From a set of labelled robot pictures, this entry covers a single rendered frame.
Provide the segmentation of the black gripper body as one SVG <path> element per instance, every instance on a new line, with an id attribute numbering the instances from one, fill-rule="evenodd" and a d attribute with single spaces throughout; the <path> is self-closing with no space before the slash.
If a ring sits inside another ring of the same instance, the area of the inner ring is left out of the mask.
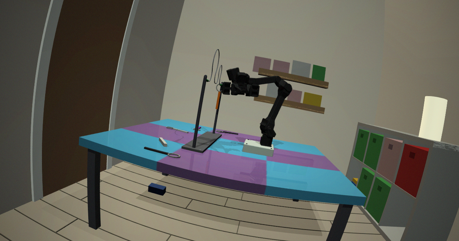
<path id="1" fill-rule="evenodd" d="M 239 95 L 245 95 L 246 88 L 247 88 L 246 84 L 238 84 L 238 87 L 242 90 L 242 92 Z M 259 89 L 260 89 L 259 85 L 252 84 L 251 96 L 258 97 Z M 222 93 L 225 95 L 230 95 L 230 90 L 231 90 L 231 83 L 224 82 L 222 86 Z"/>

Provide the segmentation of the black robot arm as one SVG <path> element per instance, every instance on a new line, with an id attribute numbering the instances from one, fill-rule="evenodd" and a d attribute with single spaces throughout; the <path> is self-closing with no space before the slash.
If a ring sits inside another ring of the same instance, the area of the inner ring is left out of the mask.
<path id="1" fill-rule="evenodd" d="M 292 91 L 291 84 L 288 84 L 279 76 L 270 76 L 270 77 L 261 77 L 261 78 L 251 78 L 247 73 L 240 72 L 239 68 L 228 69 L 227 71 L 228 79 L 232 81 L 232 84 L 246 84 L 247 85 L 261 85 L 261 84 L 271 84 L 275 83 L 278 87 L 278 96 L 274 102 L 273 107 L 270 110 L 268 117 L 263 118 L 260 123 L 260 129 L 262 131 L 262 137 L 260 140 L 261 146 L 272 147 L 273 137 L 276 136 L 274 132 L 274 120 L 277 117 L 277 114 L 280 111 L 280 108 L 287 96 Z"/>

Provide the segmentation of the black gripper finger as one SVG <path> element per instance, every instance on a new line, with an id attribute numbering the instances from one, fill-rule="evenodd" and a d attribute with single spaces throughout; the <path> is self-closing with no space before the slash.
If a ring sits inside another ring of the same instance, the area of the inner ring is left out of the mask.
<path id="1" fill-rule="evenodd" d="M 231 95 L 238 95 L 241 92 L 242 92 L 242 90 L 238 87 L 238 84 L 232 84 Z"/>
<path id="2" fill-rule="evenodd" d="M 247 85 L 246 96 L 251 96 L 252 85 Z"/>

